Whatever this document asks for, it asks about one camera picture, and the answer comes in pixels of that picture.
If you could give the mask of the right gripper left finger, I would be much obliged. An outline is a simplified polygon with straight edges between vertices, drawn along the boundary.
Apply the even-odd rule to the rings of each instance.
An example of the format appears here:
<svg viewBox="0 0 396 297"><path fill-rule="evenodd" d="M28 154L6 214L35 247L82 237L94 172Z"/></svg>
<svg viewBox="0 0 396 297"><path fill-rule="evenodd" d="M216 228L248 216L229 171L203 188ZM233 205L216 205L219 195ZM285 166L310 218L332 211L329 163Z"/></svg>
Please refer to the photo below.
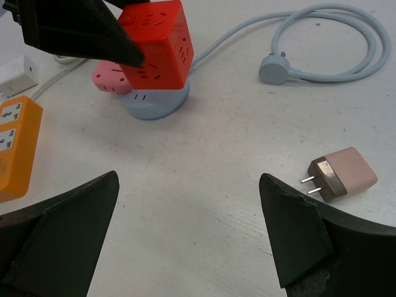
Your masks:
<svg viewBox="0 0 396 297"><path fill-rule="evenodd" d="M117 203L119 178L1 215L1 296L86 296Z"/></svg>

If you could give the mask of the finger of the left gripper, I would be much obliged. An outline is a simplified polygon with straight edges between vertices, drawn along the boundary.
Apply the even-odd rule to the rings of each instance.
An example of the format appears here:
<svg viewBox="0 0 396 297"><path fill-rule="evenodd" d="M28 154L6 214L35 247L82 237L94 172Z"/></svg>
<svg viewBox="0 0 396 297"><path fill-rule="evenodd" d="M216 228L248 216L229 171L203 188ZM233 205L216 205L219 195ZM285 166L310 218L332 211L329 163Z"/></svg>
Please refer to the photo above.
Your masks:
<svg viewBox="0 0 396 297"><path fill-rule="evenodd" d="M24 42L46 53L139 67L144 54L102 0L16 0L3 8Z"/></svg>

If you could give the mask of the round blue power socket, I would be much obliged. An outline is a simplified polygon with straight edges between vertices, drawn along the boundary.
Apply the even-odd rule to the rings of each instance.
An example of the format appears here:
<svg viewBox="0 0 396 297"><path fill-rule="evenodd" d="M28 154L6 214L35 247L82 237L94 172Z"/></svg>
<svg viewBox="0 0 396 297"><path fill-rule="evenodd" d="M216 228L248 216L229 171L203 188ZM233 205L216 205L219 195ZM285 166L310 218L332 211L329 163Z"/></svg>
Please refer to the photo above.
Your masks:
<svg viewBox="0 0 396 297"><path fill-rule="evenodd" d="M152 121L164 118L181 107L189 95L190 86L187 79L179 90L131 90L118 97L132 117Z"/></svg>

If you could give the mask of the brown pink charger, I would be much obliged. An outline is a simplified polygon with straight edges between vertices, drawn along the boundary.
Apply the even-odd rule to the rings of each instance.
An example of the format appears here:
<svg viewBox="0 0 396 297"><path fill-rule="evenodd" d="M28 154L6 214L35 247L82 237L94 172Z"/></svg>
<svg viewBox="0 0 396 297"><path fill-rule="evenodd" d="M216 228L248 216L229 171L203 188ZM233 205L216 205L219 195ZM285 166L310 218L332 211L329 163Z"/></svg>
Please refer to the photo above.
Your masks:
<svg viewBox="0 0 396 297"><path fill-rule="evenodd" d="M312 182L315 188L308 194L318 192L327 203L363 192L378 181L373 169L354 147L314 159L307 174L308 177L300 183Z"/></svg>

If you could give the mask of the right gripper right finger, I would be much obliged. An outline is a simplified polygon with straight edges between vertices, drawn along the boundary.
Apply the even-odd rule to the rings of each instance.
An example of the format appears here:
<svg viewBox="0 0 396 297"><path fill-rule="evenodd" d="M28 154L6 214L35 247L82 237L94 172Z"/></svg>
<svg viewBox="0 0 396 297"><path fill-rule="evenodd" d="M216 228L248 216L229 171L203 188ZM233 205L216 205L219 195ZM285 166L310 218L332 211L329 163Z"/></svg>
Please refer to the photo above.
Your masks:
<svg viewBox="0 0 396 297"><path fill-rule="evenodd" d="M260 177L265 225L288 296L395 296L395 227Z"/></svg>

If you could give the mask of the red cube socket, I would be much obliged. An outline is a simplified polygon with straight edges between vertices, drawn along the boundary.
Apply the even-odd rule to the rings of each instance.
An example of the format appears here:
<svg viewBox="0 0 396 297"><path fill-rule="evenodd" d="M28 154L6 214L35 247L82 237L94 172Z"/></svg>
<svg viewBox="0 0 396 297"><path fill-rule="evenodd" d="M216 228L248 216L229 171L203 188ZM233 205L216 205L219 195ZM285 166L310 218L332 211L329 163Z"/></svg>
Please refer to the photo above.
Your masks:
<svg viewBox="0 0 396 297"><path fill-rule="evenodd" d="M181 1L128 5L119 22L144 55L139 67L120 65L132 88L182 89L194 50Z"/></svg>

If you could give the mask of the pink plug adapter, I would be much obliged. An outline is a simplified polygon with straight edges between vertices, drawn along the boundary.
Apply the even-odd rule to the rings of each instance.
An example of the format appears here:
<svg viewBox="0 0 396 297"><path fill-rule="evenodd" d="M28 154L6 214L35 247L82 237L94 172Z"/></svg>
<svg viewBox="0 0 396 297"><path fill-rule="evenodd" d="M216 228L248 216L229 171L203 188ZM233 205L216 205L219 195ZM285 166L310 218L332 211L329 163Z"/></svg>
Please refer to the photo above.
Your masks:
<svg viewBox="0 0 396 297"><path fill-rule="evenodd" d="M119 64L111 61L99 61L93 74L92 82L103 91L124 95L132 90Z"/></svg>

